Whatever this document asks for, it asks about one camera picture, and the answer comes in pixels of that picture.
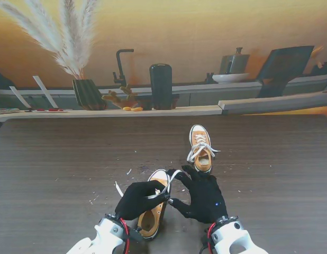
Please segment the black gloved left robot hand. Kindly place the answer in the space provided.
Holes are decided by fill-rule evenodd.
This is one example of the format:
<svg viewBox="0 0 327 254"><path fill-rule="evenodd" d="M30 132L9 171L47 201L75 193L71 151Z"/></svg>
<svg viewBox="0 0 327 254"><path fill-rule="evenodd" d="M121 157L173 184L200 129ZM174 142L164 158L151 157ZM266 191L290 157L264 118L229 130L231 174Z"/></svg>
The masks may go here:
<svg viewBox="0 0 327 254"><path fill-rule="evenodd" d="M167 201L170 195L164 188L157 180L132 183L115 208L116 218L131 221Z"/></svg>

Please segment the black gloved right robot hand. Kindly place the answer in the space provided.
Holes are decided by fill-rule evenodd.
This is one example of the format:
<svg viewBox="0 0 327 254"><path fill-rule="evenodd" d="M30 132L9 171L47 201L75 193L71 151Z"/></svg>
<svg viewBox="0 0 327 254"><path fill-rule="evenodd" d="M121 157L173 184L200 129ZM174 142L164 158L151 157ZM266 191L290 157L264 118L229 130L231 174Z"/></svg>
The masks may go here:
<svg viewBox="0 0 327 254"><path fill-rule="evenodd" d="M214 223L217 219L228 216L222 192L216 177L196 171L190 165L183 165L182 172L176 179L188 189L190 204L177 198L171 198L169 204L177 209L185 218L195 219L201 223Z"/></svg>

